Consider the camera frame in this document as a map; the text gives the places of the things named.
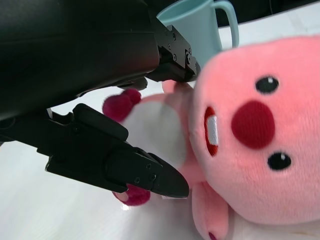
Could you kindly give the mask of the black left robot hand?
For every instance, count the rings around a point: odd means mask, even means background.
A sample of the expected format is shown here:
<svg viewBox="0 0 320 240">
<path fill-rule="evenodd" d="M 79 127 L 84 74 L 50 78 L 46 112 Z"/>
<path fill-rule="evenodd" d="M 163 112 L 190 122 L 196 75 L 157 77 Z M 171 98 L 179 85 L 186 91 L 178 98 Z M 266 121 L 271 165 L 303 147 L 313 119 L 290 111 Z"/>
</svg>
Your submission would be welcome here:
<svg viewBox="0 0 320 240">
<path fill-rule="evenodd" d="M 185 198 L 185 178 L 127 143 L 128 130 L 78 104 L 101 88 L 190 82 L 200 72 L 191 45 L 143 0 L 3 0 L 0 3 L 0 140 L 48 156 L 46 171 L 123 193 L 128 185 Z"/>
</svg>

